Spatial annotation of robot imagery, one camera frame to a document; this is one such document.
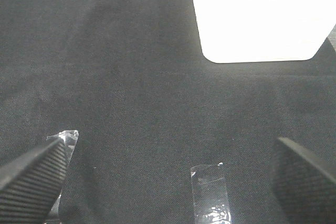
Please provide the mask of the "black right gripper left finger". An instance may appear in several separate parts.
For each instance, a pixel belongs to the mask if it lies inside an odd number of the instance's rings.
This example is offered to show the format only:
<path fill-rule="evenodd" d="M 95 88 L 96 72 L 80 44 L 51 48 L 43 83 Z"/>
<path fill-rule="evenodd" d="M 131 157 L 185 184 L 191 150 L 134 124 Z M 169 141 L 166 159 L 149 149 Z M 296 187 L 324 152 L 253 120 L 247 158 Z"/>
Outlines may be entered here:
<path fill-rule="evenodd" d="M 48 139 L 1 167 L 1 223 L 44 223 L 67 173 L 63 139 Z"/>

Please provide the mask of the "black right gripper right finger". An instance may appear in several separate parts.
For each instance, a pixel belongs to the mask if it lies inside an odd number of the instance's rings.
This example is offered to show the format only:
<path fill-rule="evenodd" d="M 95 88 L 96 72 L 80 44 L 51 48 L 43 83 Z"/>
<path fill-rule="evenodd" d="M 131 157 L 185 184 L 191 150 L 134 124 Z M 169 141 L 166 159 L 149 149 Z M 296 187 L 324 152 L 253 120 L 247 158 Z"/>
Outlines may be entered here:
<path fill-rule="evenodd" d="M 270 186 L 289 223 L 335 223 L 335 166 L 289 138 L 274 142 Z"/>

